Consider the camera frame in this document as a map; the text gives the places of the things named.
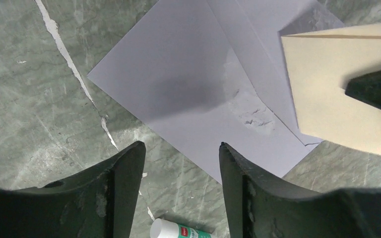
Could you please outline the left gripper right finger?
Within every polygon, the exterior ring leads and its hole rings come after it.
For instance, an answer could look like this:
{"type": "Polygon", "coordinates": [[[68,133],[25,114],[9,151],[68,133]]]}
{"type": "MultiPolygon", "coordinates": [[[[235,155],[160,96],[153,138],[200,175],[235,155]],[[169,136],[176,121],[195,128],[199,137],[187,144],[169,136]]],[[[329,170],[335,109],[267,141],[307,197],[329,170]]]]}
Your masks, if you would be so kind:
{"type": "Polygon", "coordinates": [[[381,188],[319,193],[219,148],[223,195],[233,238],[381,238],[381,188]]]}

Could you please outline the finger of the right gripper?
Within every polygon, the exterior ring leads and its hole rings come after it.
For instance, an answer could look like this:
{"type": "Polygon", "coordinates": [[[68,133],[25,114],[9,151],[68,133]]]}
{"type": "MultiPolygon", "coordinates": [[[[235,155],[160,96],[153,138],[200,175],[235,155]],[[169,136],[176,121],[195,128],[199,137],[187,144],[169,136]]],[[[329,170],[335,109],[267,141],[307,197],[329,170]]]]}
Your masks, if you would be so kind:
{"type": "Polygon", "coordinates": [[[350,79],[345,95],[381,110],[381,70],[350,79]]]}

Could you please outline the green white glue stick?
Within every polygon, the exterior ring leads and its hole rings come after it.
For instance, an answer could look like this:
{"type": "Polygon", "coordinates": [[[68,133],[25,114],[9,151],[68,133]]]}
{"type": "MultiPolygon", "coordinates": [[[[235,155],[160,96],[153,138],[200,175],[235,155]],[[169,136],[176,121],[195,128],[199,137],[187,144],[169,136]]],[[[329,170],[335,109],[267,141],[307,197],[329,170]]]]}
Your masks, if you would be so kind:
{"type": "Polygon", "coordinates": [[[207,232],[157,218],[151,225],[150,238],[215,238],[207,232]]]}

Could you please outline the tan paper letter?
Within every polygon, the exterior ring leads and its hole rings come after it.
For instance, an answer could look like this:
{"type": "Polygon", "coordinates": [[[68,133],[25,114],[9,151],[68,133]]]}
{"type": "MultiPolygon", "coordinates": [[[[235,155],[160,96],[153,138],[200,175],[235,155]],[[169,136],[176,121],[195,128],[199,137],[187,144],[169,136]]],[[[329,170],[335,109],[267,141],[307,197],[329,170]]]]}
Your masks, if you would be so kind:
{"type": "Polygon", "coordinates": [[[345,94],[381,70],[381,23],[282,36],[301,133],[381,155],[381,109],[345,94]]]}

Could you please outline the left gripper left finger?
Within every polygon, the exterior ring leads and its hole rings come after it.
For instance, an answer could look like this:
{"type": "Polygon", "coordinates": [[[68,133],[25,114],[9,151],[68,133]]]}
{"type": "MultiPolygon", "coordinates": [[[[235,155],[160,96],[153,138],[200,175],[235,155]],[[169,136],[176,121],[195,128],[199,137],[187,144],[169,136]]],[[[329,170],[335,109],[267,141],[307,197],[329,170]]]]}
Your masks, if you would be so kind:
{"type": "Polygon", "coordinates": [[[116,155],[42,188],[0,189],[0,238],[127,238],[146,148],[116,155]]]}

